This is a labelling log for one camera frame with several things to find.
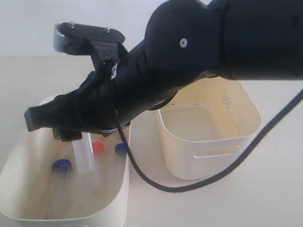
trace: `blue cap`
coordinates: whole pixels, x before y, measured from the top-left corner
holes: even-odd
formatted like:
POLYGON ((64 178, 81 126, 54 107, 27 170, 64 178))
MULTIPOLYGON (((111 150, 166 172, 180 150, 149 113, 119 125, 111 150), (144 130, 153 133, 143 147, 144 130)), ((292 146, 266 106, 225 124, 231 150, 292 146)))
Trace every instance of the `blue cap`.
POLYGON ((119 143, 116 145, 115 152, 120 155, 127 154, 127 149, 123 143, 119 143))
POLYGON ((67 160, 67 159, 60 159, 60 160, 55 161, 53 163, 53 171, 56 168, 61 167, 61 166, 67 166, 67 167, 69 167, 69 169, 71 169, 71 161, 67 160))

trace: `test tube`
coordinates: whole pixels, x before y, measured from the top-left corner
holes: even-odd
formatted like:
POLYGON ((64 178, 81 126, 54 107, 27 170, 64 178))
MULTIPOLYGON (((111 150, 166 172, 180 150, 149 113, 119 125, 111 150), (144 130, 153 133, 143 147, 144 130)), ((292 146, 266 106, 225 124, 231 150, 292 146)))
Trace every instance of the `test tube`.
POLYGON ((60 219, 62 214, 62 199, 64 197, 64 188, 66 180, 71 171, 71 162, 67 159, 60 159, 53 164, 53 184, 52 196, 44 219, 60 219))
POLYGON ((79 174, 86 174, 95 168, 95 159, 90 133, 83 132, 82 139, 72 142, 79 174))

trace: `basket handle slot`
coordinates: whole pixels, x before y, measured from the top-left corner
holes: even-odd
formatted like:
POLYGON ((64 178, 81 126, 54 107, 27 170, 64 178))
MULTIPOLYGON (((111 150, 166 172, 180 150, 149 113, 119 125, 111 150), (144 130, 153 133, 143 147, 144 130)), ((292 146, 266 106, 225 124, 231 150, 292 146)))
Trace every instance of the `basket handle slot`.
POLYGON ((194 154, 194 157, 195 158, 210 158, 210 157, 228 156, 228 155, 234 154, 239 149, 240 149, 239 146, 203 149, 203 150, 197 151, 194 154))

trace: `table surface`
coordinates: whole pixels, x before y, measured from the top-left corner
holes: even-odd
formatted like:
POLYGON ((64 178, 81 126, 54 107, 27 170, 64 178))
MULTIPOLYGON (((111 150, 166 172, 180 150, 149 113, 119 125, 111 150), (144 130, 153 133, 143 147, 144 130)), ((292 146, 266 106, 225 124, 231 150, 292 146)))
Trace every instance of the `table surface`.
MULTIPOLYGON (((45 97, 75 89, 92 70, 88 57, 0 59, 0 168, 26 128, 23 113, 45 97)), ((263 125, 299 90, 302 81, 244 81, 263 125)), ((303 104, 293 110, 224 179, 186 193, 158 191, 131 169, 125 227, 296 227, 303 223, 303 104)), ((165 168, 155 112, 133 121, 138 165, 164 185, 182 185, 165 168)), ((17 225, 0 215, 0 226, 17 225)))

